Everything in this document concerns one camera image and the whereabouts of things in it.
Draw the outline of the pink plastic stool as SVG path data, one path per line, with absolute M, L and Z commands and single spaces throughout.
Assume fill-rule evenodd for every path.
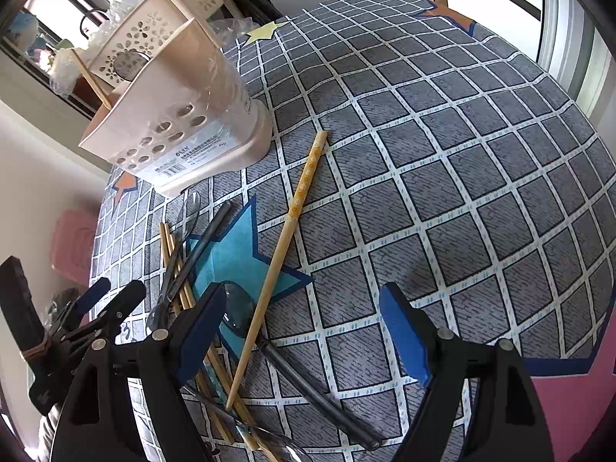
M 96 224 L 97 218 L 92 213 L 78 210 L 63 212 L 55 224 L 51 267 L 77 285 L 89 283 Z

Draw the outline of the black handled metal spoon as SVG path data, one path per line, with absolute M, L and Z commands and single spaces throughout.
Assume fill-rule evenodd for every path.
M 251 296 L 233 281 L 224 281 L 223 289 L 226 293 L 226 313 L 223 323 L 235 336 L 244 339 L 248 335 L 256 303 Z M 284 378 L 313 406 L 324 419 L 343 431 L 352 440 L 355 440 L 364 449 L 372 452 L 382 446 L 382 441 L 370 431 L 350 418 L 332 400 L 317 391 L 317 388 L 291 365 L 278 351 L 277 347 L 261 334 L 256 339 L 257 347 L 266 357 L 266 360 L 280 372 Z

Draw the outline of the beige flower-pattern rack basket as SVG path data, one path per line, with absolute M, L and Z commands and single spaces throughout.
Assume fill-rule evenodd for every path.
M 80 73 L 107 109 L 113 105 L 110 90 L 124 85 L 115 70 L 117 57 L 137 51 L 147 60 L 154 57 L 171 35 L 185 22 L 194 19 L 217 46 L 223 45 L 208 20 L 222 7 L 235 19 L 242 17 L 233 0 L 139 0 L 124 17 L 112 21 L 112 29 L 84 53 L 70 51 Z

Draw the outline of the blue patterned wooden chopstick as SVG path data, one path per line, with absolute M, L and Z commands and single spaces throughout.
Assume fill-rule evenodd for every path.
M 168 254 L 172 254 L 173 248 L 176 247 L 176 240 L 174 240 L 173 235 L 170 231 L 169 225 L 161 222 L 161 237 L 165 238 L 166 241 L 166 249 Z M 181 295 L 179 299 L 182 302 L 182 307 L 184 309 L 192 308 L 195 303 L 195 297 L 193 296 L 192 288 L 189 283 L 185 284 L 185 287 L 181 290 Z M 230 375 L 226 371 L 224 367 L 223 361 L 220 360 L 220 356 L 218 356 L 216 347 L 211 344 L 206 357 L 205 357 L 205 366 L 208 370 L 212 370 L 215 374 L 215 378 L 211 378 L 211 382 L 213 384 L 212 389 L 216 390 L 216 394 L 219 398 L 218 403 L 220 405 L 223 404 L 223 400 L 226 399 L 226 393 L 230 391 L 231 388 L 231 379 Z M 240 436 L 242 437 L 244 443 L 248 447 L 249 450 L 260 450 L 261 446 L 258 441 L 247 432 L 240 432 Z

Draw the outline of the grey checkered tablecloth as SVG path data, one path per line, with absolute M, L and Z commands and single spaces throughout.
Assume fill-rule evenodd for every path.
M 241 389 L 256 424 L 311 461 L 393 458 L 423 396 L 380 316 L 393 281 L 439 328 L 519 348 L 556 460 L 613 460 L 587 444 L 615 394 L 615 163 L 556 81 L 426 0 L 331 0 L 226 57 L 273 138 L 194 187 L 201 224 L 233 204 L 199 277 L 265 272 L 326 131 L 264 331 L 382 444 L 363 449 L 259 353 Z

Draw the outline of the yellow patterned wooden chopstick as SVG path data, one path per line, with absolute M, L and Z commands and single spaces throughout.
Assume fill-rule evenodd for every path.
M 256 343 L 257 336 L 262 326 L 268 304 L 276 288 L 277 280 L 286 258 L 290 242 L 295 234 L 296 226 L 298 225 L 299 217 L 302 213 L 303 206 L 310 190 L 311 183 L 316 172 L 318 162 L 323 154 L 328 138 L 327 131 L 317 131 L 311 149 L 309 151 L 306 163 L 300 176 L 300 180 L 293 194 L 288 213 L 285 217 L 283 228 L 279 236 L 274 255 L 271 258 L 266 277 L 264 278 L 258 303 L 255 307 L 255 312 L 251 320 L 251 325 L 248 328 L 248 335 L 244 338 L 244 346 L 237 364 L 234 374 L 233 383 L 228 393 L 226 401 L 226 411 L 230 411 L 235 405 L 235 400 L 239 394 L 239 387 L 243 379 L 245 369 L 248 367 L 248 360 L 251 357 L 253 347 Z

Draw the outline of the beige utensil holder caddy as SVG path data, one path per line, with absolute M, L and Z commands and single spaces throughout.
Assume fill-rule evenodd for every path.
M 180 26 L 100 107 L 79 146 L 172 198 L 270 150 L 273 120 L 198 21 Z

